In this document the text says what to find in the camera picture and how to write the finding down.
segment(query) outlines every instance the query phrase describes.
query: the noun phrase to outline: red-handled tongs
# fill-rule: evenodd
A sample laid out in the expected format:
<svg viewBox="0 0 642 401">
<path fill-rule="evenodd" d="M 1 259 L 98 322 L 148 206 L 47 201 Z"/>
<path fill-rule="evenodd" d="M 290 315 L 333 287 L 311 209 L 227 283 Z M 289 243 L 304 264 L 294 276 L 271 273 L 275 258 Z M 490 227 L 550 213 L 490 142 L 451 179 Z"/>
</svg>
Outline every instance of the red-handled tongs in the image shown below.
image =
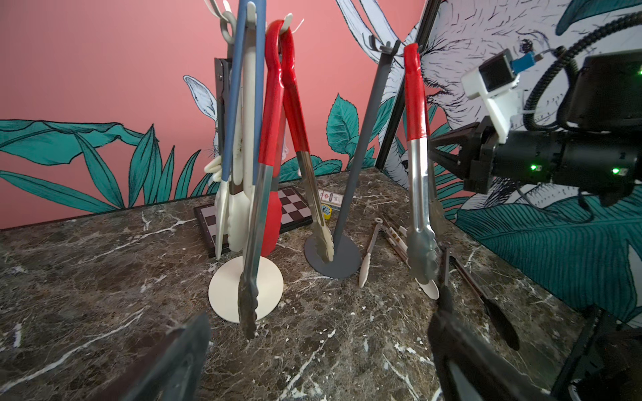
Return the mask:
<svg viewBox="0 0 642 401">
<path fill-rule="evenodd" d="M 408 181 L 410 183 L 411 227 L 408 230 L 410 274 L 420 284 L 437 277 L 437 242 L 430 227 L 428 183 L 428 127 L 426 91 L 416 43 L 404 48 L 406 65 L 406 117 L 408 130 Z"/>
<path fill-rule="evenodd" d="M 270 24 L 266 32 L 265 62 L 268 66 L 263 127 L 261 128 L 261 147 L 259 149 L 259 168 L 250 213 L 250 231 L 247 245 L 243 251 L 243 273 L 239 282 L 239 322 L 246 338 L 254 338 L 256 331 L 256 307 L 259 290 L 256 276 L 259 272 L 263 233 L 268 214 L 268 202 L 272 187 L 273 166 L 276 159 L 279 125 L 283 104 L 283 84 L 279 63 L 279 31 L 283 20 Z"/>
<path fill-rule="evenodd" d="M 321 212 L 321 199 L 317 188 L 317 179 L 315 177 L 312 159 L 310 157 L 310 148 L 308 145 L 308 135 L 306 125 L 303 122 L 303 112 L 301 109 L 301 100 L 299 98 L 299 89 L 297 87 L 297 77 L 294 73 L 294 39 L 292 30 L 288 29 L 281 34 L 281 51 L 283 54 L 283 85 L 285 86 L 284 106 L 285 114 L 290 126 L 292 143 L 294 150 L 297 152 L 297 160 L 303 177 L 303 185 L 306 191 L 306 198 L 310 211 L 312 211 L 312 235 L 315 236 L 317 253 L 321 259 L 328 263 L 334 258 L 334 244 L 330 229 L 325 225 L 325 219 Z"/>
</svg>

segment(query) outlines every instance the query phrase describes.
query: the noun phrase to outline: round stand base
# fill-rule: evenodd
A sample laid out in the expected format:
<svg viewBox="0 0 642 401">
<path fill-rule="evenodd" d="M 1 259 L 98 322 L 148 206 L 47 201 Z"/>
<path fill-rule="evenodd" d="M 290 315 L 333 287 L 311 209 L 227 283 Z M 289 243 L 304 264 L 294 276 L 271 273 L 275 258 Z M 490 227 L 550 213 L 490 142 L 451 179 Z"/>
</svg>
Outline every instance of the round stand base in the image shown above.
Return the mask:
<svg viewBox="0 0 642 401">
<path fill-rule="evenodd" d="M 209 304 L 221 318 L 239 323 L 239 282 L 243 272 L 243 257 L 235 257 L 221 266 L 209 282 Z M 271 260 L 261 257 L 256 277 L 259 289 L 256 320 L 263 319 L 276 308 L 283 294 L 283 276 Z"/>
<path fill-rule="evenodd" d="M 317 254 L 314 236 L 311 235 L 303 246 L 303 251 L 310 266 L 324 276 L 332 278 L 347 278 L 353 275 L 361 266 L 361 253 L 359 247 L 341 235 L 339 246 L 334 249 L 334 258 L 330 263 L 325 263 Z"/>
</svg>

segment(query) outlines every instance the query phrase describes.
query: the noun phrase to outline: tong handle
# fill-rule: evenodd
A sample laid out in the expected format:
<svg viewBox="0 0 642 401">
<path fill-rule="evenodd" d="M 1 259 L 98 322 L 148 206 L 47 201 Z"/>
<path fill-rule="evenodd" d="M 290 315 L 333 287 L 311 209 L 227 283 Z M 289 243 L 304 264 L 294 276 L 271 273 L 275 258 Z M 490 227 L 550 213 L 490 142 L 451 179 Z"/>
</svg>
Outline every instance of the tong handle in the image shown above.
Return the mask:
<svg viewBox="0 0 642 401">
<path fill-rule="evenodd" d="M 284 106 L 290 126 L 292 143 L 297 152 L 310 152 L 306 124 L 303 121 L 303 109 L 297 85 L 297 76 L 294 72 L 294 38 L 292 31 L 281 34 L 281 49 L 283 52 L 283 85 L 285 86 Z"/>
<path fill-rule="evenodd" d="M 267 4 L 266 0 L 252 0 L 256 5 L 256 79 L 255 79 L 255 92 L 254 98 L 254 155 L 259 153 L 261 132 L 263 125 L 263 73 L 265 71 L 265 46 L 266 46 L 266 30 L 265 18 Z M 258 175 L 257 162 L 254 163 L 252 176 L 254 179 L 252 183 L 256 184 Z"/>
<path fill-rule="evenodd" d="M 223 148 L 223 171 L 221 179 L 228 181 L 232 170 L 232 153 L 234 148 L 234 130 L 236 129 L 236 113 L 241 92 L 241 68 L 243 67 L 243 51 L 245 47 L 245 23 L 247 21 L 248 0 L 240 0 L 237 15 L 237 30 L 234 41 L 234 58 L 232 61 L 232 78 L 230 84 L 230 103 L 225 111 L 225 147 Z"/>
<path fill-rule="evenodd" d="M 274 21 L 266 33 L 265 61 L 268 65 L 268 80 L 259 149 L 259 163 L 266 166 L 274 166 L 281 125 L 284 89 L 281 83 L 281 65 L 279 63 L 279 31 L 282 25 L 283 20 Z"/>
<path fill-rule="evenodd" d="M 419 45 L 409 44 L 404 50 L 406 64 L 406 116 L 408 118 L 406 138 L 408 141 L 427 137 L 426 90 L 421 75 L 421 61 L 417 52 Z"/>
</svg>

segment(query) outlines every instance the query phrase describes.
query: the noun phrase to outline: checkered board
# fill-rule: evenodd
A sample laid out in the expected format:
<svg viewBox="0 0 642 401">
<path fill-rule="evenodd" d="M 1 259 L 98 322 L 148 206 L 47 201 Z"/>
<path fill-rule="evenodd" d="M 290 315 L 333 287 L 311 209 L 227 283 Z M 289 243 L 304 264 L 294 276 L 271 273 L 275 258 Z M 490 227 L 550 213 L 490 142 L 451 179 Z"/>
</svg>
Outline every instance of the checkered board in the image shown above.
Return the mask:
<svg viewBox="0 0 642 401">
<path fill-rule="evenodd" d="M 281 234 L 312 223 L 312 211 L 294 187 L 281 188 L 279 199 L 281 201 L 281 229 L 279 232 Z M 214 257 L 216 255 L 214 245 L 216 244 L 216 204 L 195 207 L 194 215 L 198 220 L 207 247 L 207 254 L 209 257 Z M 229 247 L 227 234 L 225 234 L 222 253 L 227 251 L 229 251 Z"/>
</svg>

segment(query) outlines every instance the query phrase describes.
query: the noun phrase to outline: black cable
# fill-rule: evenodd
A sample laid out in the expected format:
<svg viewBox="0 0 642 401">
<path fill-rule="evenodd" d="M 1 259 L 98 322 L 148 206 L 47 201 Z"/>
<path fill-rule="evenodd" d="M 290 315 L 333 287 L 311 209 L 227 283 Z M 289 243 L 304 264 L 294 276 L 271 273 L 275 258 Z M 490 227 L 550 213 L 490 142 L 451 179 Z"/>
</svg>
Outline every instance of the black cable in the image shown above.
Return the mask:
<svg viewBox="0 0 642 401">
<path fill-rule="evenodd" d="M 581 221 L 575 221 L 573 219 L 567 218 L 566 216 L 564 216 L 563 214 L 561 214 L 559 212 L 555 212 L 554 210 L 546 210 L 546 209 L 542 209 L 540 207 L 535 206 L 533 204 L 533 202 L 531 202 L 530 199 L 528 199 L 526 194 L 524 192 L 522 192 L 522 190 L 519 188 L 521 186 L 521 184 L 519 182 L 517 182 L 516 185 L 517 185 L 517 187 L 516 187 L 517 193 L 519 194 L 519 196 L 522 197 L 522 199 L 524 199 L 531 207 L 534 207 L 535 209 L 539 210 L 540 212 L 546 214 L 548 217 L 555 218 L 555 219 L 560 219 L 560 220 L 563 220 L 563 221 L 565 221 L 567 223 L 571 223 L 571 224 L 590 223 L 595 218 L 595 213 L 593 213 L 593 210 L 589 206 L 588 202 L 586 202 L 586 199 L 584 199 L 584 195 L 582 194 L 582 190 L 581 189 L 577 190 L 577 203 L 580 205 L 580 207 L 582 209 L 586 210 L 589 213 L 589 217 L 587 217 L 586 219 L 581 220 Z"/>
<path fill-rule="evenodd" d="M 642 24 L 642 12 L 627 14 L 622 18 L 616 19 L 615 21 L 611 21 L 608 24 L 597 28 L 593 32 L 589 33 L 585 37 L 575 42 L 575 44 L 572 45 L 571 48 L 568 49 L 568 51 L 561 54 L 561 56 L 556 61 L 553 62 L 553 64 L 546 70 L 544 75 L 542 75 L 542 78 L 539 78 L 539 81 L 537 82 L 537 84 L 535 84 L 535 87 L 533 88 L 530 95 L 528 96 L 528 99 L 526 100 L 526 104 L 524 105 L 524 110 L 535 110 L 537 108 L 537 104 L 540 98 L 542 97 L 542 95 L 544 94 L 544 91 L 546 90 L 546 88 L 548 88 L 548 85 L 553 81 L 556 75 L 568 64 L 570 64 L 571 61 L 574 61 L 575 57 L 578 54 L 580 54 L 584 49 L 594 44 L 598 40 L 609 36 L 612 33 L 625 30 L 627 28 L 631 28 L 632 26 L 637 26 L 640 24 Z M 524 127 L 527 130 L 549 131 L 551 130 L 551 128 L 549 127 L 553 125 L 556 128 L 559 127 L 557 122 L 547 124 L 546 126 L 538 125 L 535 122 L 534 113 L 524 114 Z"/>
<path fill-rule="evenodd" d="M 553 53 L 553 56 L 555 56 L 558 60 L 562 58 L 564 53 L 566 53 L 566 47 L 560 46 L 557 49 L 551 49 L 551 53 Z M 569 93 L 572 93 L 572 88 L 575 88 L 575 81 L 577 81 L 577 74 L 578 74 L 578 68 L 577 68 L 577 63 L 575 62 L 574 59 L 571 59 L 571 61 L 564 66 L 564 72 L 566 73 L 566 78 L 568 79 L 568 90 L 566 91 L 566 95 L 564 96 L 564 100 L 560 104 L 560 107 L 557 109 L 557 115 L 559 116 L 560 109 L 563 106 L 566 106 L 566 109 L 568 109 L 568 103 L 570 101 L 570 96 Z M 545 124 L 545 125 L 539 125 L 542 130 L 556 130 L 559 127 L 559 124 L 557 121 L 554 121 L 550 124 Z"/>
<path fill-rule="evenodd" d="M 557 58 L 561 58 L 564 53 L 566 53 L 566 48 L 564 46 L 560 46 L 556 49 L 555 56 Z M 571 106 L 571 98 L 573 97 L 573 92 L 575 91 L 577 76 L 579 74 L 579 69 L 574 58 L 572 58 L 569 63 L 564 66 L 564 72 L 566 73 L 566 78 L 568 79 L 568 90 L 564 95 L 564 99 L 562 99 L 562 103 L 560 103 L 559 107 L 557 108 L 555 123 L 559 127 L 567 131 L 580 131 L 578 128 L 569 126 L 566 121 L 566 116 L 568 115 L 568 110 Z"/>
</svg>

